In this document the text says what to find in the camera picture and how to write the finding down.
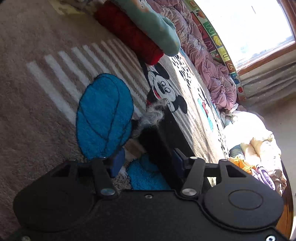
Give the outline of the orange garment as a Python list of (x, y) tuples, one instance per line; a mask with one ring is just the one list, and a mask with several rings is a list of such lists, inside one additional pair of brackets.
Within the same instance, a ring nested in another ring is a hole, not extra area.
[(253, 171), (256, 170), (254, 165), (248, 164), (244, 161), (243, 158), (236, 156), (236, 157), (229, 157), (228, 159), (231, 163), (236, 165), (237, 167), (241, 168), (243, 171), (247, 172), (248, 174), (252, 175)]

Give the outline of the purple printed garment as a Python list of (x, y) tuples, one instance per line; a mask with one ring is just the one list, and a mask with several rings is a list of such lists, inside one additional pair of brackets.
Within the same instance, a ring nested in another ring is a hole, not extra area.
[(252, 176), (257, 179), (258, 181), (262, 182), (270, 189), (275, 191), (275, 183), (270, 178), (267, 171), (262, 166), (256, 166), (255, 168), (251, 169)]

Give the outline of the cream fleece garment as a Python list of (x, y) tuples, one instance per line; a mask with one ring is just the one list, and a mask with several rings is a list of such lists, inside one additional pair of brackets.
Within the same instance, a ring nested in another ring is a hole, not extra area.
[(247, 111), (235, 110), (225, 116), (225, 142), (228, 149), (236, 145), (251, 145), (251, 151), (260, 158), (262, 165), (269, 175), (282, 175), (281, 150), (278, 147), (272, 131), (269, 131), (264, 122), (256, 114)]

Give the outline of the pink rumpled quilt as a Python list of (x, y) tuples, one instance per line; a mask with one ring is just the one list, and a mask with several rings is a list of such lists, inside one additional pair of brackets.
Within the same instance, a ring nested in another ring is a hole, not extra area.
[(148, 1), (152, 9), (174, 24), (181, 47), (194, 64), (218, 109), (231, 110), (236, 104), (234, 81), (221, 63), (213, 59), (183, 1)]

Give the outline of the Mickey Mouse plush blanket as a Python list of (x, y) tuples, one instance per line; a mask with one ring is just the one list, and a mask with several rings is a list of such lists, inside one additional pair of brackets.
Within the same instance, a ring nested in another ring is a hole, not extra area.
[(21, 189), (82, 160), (76, 111), (101, 73), (124, 81), (140, 118), (149, 84), (138, 59), (93, 16), (63, 14), (56, 1), (1, 3), (1, 237), (18, 229), (12, 203)]

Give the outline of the colourful alphabet foam mat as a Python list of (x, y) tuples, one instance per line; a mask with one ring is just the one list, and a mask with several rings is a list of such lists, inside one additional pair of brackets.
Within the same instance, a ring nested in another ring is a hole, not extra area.
[(246, 94), (235, 65), (233, 64), (217, 31), (214, 29), (209, 19), (195, 1), (184, 1), (184, 3), (189, 9), (193, 21), (201, 31), (203, 41), (207, 46), (208, 52), (212, 55), (212, 58), (227, 67), (228, 72), (235, 83), (238, 100), (240, 102), (246, 101)]

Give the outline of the light blue folded garment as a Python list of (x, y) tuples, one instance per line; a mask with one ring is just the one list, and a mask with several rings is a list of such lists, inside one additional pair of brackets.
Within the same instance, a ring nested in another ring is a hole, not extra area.
[(155, 12), (147, 1), (113, 1), (167, 56), (176, 56), (181, 48), (175, 25)]

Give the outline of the red folded garment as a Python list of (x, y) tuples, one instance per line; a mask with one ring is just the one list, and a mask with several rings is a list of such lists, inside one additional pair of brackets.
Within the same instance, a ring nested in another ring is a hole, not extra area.
[(144, 63), (155, 65), (163, 57), (163, 51), (111, 1), (100, 5), (94, 18), (142, 58)]

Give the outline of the window with white frame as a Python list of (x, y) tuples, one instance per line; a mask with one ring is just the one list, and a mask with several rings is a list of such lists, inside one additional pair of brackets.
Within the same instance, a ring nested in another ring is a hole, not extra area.
[(240, 76), (295, 51), (295, 1), (196, 1)]

